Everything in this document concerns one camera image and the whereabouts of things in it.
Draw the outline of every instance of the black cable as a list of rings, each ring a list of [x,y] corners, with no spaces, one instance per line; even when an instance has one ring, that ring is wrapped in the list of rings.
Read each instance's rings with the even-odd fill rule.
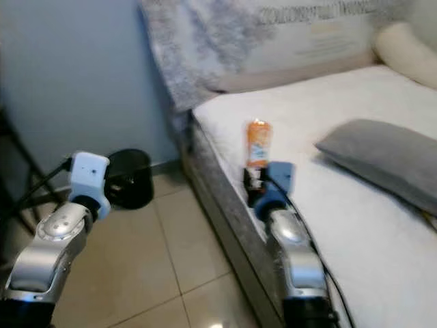
[[[293,208],[293,210],[296,213],[296,216],[298,218],[298,220],[302,223],[303,227],[305,228],[309,238],[311,239],[311,242],[313,244],[313,248],[315,253],[318,255],[320,262],[322,263],[323,269],[325,271],[325,274],[327,274],[327,276],[330,277],[330,279],[332,280],[335,289],[337,290],[337,292],[339,293],[341,302],[343,304],[343,308],[344,311],[346,313],[346,316],[348,317],[349,320],[349,324],[351,328],[355,328],[355,323],[354,323],[354,319],[352,318],[352,315],[350,313],[350,309],[349,309],[349,305],[348,302],[346,301],[346,298],[343,294],[343,291],[341,290],[341,287],[338,283],[338,281],[335,279],[334,275],[332,274],[331,270],[329,269],[327,263],[325,262],[325,260],[322,257],[322,254],[320,253],[320,249],[313,237],[313,234],[311,233],[311,230],[309,229],[309,226],[307,225],[307,222],[303,219],[303,216],[301,215],[301,213],[299,212],[297,206],[293,203],[293,201],[288,197],[287,193],[284,191],[284,189],[281,187],[281,185],[279,183],[277,183],[274,179],[272,179],[270,176],[266,177],[267,181],[270,181],[279,191],[279,193],[285,198],[285,201]]]
[[[51,178],[56,176],[59,172],[63,170],[70,170],[72,164],[72,158],[68,158],[65,160],[60,166],[56,167],[52,172],[47,174],[44,179],[38,181],[35,185],[32,186],[30,190],[26,192],[12,207],[12,209],[8,212],[8,214],[5,216],[4,219],[0,220],[0,229],[3,227],[3,224],[12,216],[14,216],[16,213],[18,213],[23,205],[27,202],[27,200],[35,193],[39,188],[41,188],[43,185],[46,184],[47,181],[49,181]]]

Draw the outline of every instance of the mattress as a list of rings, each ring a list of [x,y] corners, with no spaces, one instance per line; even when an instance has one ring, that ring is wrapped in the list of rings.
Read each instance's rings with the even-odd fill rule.
[[[390,122],[437,139],[437,92],[374,66],[222,95],[193,113],[206,139],[196,152],[207,161],[213,156],[219,165],[222,177],[211,179],[213,187],[232,189],[235,197],[224,200],[222,192],[222,204],[234,216],[231,224],[242,229],[242,242],[273,302],[278,300],[271,271],[262,272],[267,264],[256,258],[266,253],[250,249],[262,244],[262,223],[244,205],[241,183],[244,130],[255,118],[272,124],[270,160],[296,165],[292,197],[339,280],[357,327],[436,325],[437,234],[413,207],[326,161],[313,145],[354,118]],[[231,205],[238,209],[230,210]],[[251,238],[260,242],[250,243]]]

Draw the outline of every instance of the baseboard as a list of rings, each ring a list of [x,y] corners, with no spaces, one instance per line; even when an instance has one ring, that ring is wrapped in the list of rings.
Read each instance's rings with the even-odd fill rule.
[[[175,160],[175,161],[159,163],[153,165],[151,169],[152,169],[153,176],[157,176],[159,174],[166,174],[181,169],[181,162],[179,160]],[[70,193],[70,186],[56,188],[55,192],[61,199],[67,200],[68,194]],[[41,205],[41,204],[52,202],[53,198],[49,193],[43,193],[42,195],[34,197],[32,200],[34,205]],[[24,208],[28,208],[30,206],[31,204],[27,202]]]

